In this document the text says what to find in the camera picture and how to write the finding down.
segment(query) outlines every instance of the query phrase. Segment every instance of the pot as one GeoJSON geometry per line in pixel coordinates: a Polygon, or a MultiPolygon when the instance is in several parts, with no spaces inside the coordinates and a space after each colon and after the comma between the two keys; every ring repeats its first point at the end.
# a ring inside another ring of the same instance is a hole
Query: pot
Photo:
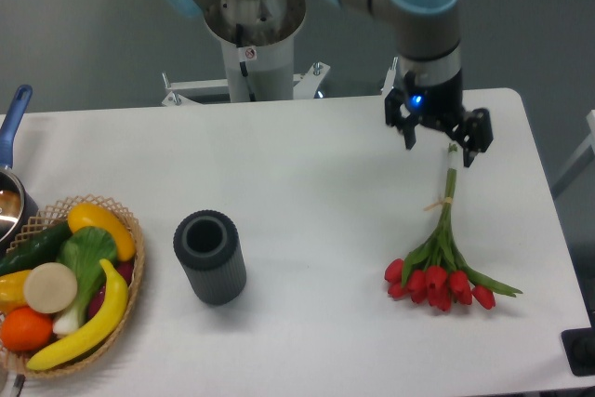
{"type": "Polygon", "coordinates": [[[17,89],[0,127],[0,257],[6,253],[29,217],[37,213],[37,204],[12,172],[15,135],[32,94],[33,89],[30,86],[20,86],[17,89]]]}

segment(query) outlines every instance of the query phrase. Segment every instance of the green leaf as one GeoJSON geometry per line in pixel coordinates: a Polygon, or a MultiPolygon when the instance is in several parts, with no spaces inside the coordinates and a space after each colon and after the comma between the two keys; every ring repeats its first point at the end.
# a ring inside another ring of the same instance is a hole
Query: green leaf
{"type": "Polygon", "coordinates": [[[430,256],[431,248],[432,239],[429,238],[426,242],[407,255],[403,264],[401,287],[405,287],[407,285],[407,280],[409,279],[409,275],[411,274],[411,271],[413,271],[414,267],[417,264],[425,261],[430,256]]]}
{"type": "Polygon", "coordinates": [[[522,291],[518,288],[500,283],[499,281],[496,281],[495,279],[492,279],[483,273],[475,271],[469,266],[464,268],[463,271],[467,274],[467,277],[472,283],[475,285],[483,285],[485,288],[489,288],[494,293],[498,293],[499,295],[507,295],[509,297],[516,298],[515,294],[522,294],[522,291]]]}
{"type": "Polygon", "coordinates": [[[448,267],[447,270],[458,270],[455,263],[455,256],[453,255],[453,249],[450,246],[450,241],[447,233],[441,232],[438,235],[438,245],[443,253],[443,259],[446,262],[446,266],[448,267]]]}
{"type": "Polygon", "coordinates": [[[455,239],[452,236],[451,236],[450,247],[452,248],[453,256],[455,257],[456,268],[458,270],[464,271],[466,268],[469,267],[469,265],[467,265],[467,261],[465,260],[463,255],[461,255],[461,252],[458,251],[458,247],[455,244],[455,239]]]}

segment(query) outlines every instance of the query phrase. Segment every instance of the tulip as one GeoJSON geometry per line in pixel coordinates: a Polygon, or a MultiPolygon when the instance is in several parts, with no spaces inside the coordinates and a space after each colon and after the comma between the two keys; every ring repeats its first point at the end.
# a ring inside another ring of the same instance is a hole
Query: tulip
{"type": "Polygon", "coordinates": [[[417,293],[426,290],[426,273],[423,270],[414,270],[407,281],[407,291],[417,293]]]}
{"type": "Polygon", "coordinates": [[[467,274],[462,271],[454,271],[448,277],[448,288],[453,292],[458,302],[470,305],[473,301],[471,286],[467,274]]]}
{"type": "Polygon", "coordinates": [[[411,293],[411,300],[421,304],[428,296],[426,289],[426,273],[423,270],[415,270],[407,281],[407,291],[411,293]]]}
{"type": "Polygon", "coordinates": [[[446,287],[443,288],[446,292],[442,296],[442,300],[436,305],[438,309],[441,311],[450,311],[450,306],[453,304],[453,301],[450,299],[450,294],[448,293],[448,289],[446,287]]]}
{"type": "Polygon", "coordinates": [[[416,304],[421,304],[422,302],[424,302],[424,300],[426,299],[427,296],[428,296],[428,291],[424,288],[424,289],[419,290],[415,293],[412,293],[411,300],[413,302],[415,302],[416,304]]]}
{"type": "Polygon", "coordinates": [[[402,298],[407,293],[409,293],[407,289],[405,287],[401,287],[401,282],[394,283],[389,287],[389,295],[395,299],[402,298]]]}
{"type": "Polygon", "coordinates": [[[496,305],[494,292],[492,292],[492,290],[489,288],[485,288],[483,285],[475,285],[471,293],[475,299],[477,299],[477,301],[487,310],[492,309],[496,305]]]}
{"type": "Polygon", "coordinates": [[[426,270],[426,287],[430,289],[441,289],[446,284],[448,273],[440,265],[432,265],[426,270]]]}
{"type": "Polygon", "coordinates": [[[399,283],[402,278],[403,264],[404,261],[402,259],[395,259],[391,262],[384,272],[384,279],[391,284],[399,283]]]}
{"type": "Polygon", "coordinates": [[[441,288],[428,287],[428,303],[431,307],[438,307],[445,297],[448,298],[448,289],[445,286],[441,288]]]}

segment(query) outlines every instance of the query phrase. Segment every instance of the gray cylinder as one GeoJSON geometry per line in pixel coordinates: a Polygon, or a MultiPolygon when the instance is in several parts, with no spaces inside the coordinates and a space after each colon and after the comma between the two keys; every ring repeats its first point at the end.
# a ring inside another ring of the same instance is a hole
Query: gray cylinder
{"type": "Polygon", "coordinates": [[[198,211],[179,224],[174,251],[196,296],[220,305],[244,289],[246,271],[233,222],[217,211],[198,211]]]}

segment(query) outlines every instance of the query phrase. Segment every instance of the blue pot handle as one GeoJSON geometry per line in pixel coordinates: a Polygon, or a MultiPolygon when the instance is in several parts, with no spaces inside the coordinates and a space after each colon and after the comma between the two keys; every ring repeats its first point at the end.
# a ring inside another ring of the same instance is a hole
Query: blue pot handle
{"type": "Polygon", "coordinates": [[[0,127],[0,165],[4,167],[12,167],[12,146],[17,135],[20,120],[25,114],[29,99],[33,94],[31,86],[20,86],[15,98],[10,103],[7,116],[0,127]]]}

